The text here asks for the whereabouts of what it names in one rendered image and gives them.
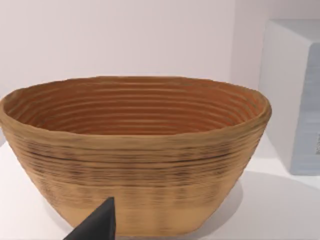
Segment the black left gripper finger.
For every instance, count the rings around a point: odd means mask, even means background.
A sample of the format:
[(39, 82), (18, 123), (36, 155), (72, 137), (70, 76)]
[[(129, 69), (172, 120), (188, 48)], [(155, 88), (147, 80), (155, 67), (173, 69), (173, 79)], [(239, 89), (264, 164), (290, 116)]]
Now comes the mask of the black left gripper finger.
[(108, 197), (63, 240), (116, 240), (114, 197)]

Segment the brown woven basket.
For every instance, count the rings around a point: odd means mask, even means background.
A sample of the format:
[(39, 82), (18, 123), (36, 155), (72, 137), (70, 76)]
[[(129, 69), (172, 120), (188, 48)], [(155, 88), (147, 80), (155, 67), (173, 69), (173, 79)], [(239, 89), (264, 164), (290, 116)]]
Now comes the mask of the brown woven basket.
[(271, 115), (257, 90), (176, 76), (73, 78), (0, 100), (0, 128), (40, 194), (73, 227), (113, 197), (120, 236), (198, 229)]

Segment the white and pale blue box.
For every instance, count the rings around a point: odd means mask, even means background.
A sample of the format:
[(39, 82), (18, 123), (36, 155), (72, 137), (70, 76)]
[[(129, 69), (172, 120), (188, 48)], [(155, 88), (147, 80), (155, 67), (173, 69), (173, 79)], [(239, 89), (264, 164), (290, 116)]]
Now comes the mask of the white and pale blue box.
[(266, 134), (292, 175), (320, 176), (320, 19), (274, 19), (263, 40), (258, 89)]

